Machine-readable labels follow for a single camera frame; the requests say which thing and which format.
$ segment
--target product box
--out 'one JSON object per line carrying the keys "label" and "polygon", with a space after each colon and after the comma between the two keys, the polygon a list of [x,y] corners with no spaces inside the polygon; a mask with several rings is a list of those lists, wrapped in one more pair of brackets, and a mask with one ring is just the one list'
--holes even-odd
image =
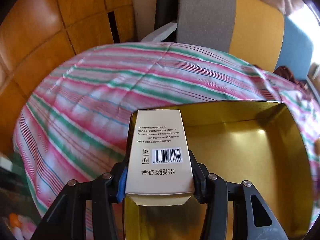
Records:
{"label": "product box", "polygon": [[137,205],[184,204],[194,185],[180,110],[139,110],[125,193]]}

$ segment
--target metal screw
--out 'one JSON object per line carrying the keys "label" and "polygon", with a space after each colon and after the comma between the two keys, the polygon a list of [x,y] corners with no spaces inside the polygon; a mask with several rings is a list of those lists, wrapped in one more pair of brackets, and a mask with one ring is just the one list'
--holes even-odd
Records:
{"label": "metal screw", "polygon": [[69,186],[74,186],[75,184],[77,184],[77,181],[75,179],[71,179],[68,181]]}
{"label": "metal screw", "polygon": [[103,178],[103,179],[111,179],[111,178],[112,178],[112,174],[109,173],[109,172],[104,173],[104,174],[102,175],[102,178]]}
{"label": "metal screw", "polygon": [[252,186],[252,183],[251,183],[251,181],[245,180],[245,181],[243,182],[243,185],[245,185],[246,187],[251,187],[251,186]]}
{"label": "metal screw", "polygon": [[216,174],[214,174],[214,173],[210,173],[208,175],[208,178],[211,179],[211,180],[216,180],[218,178],[218,176]]}

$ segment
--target gray cushion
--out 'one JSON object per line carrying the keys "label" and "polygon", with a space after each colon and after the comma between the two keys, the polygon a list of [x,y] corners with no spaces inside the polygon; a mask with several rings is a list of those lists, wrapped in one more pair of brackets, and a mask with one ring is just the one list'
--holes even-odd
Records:
{"label": "gray cushion", "polygon": [[236,0],[179,0],[176,42],[229,51]]}

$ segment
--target yellow cushion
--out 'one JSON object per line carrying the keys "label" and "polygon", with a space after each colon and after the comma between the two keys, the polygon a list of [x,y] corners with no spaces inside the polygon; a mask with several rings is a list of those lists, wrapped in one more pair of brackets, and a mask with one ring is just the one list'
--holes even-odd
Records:
{"label": "yellow cushion", "polygon": [[281,50],[284,17],[259,0],[236,0],[236,18],[229,53],[273,71]]}

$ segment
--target barcode number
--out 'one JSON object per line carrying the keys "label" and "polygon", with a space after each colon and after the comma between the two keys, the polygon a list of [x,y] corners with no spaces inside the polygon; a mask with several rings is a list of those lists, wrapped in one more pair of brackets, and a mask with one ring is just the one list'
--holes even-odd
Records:
{"label": "barcode number", "polygon": [[181,148],[152,149],[151,163],[182,163]]}

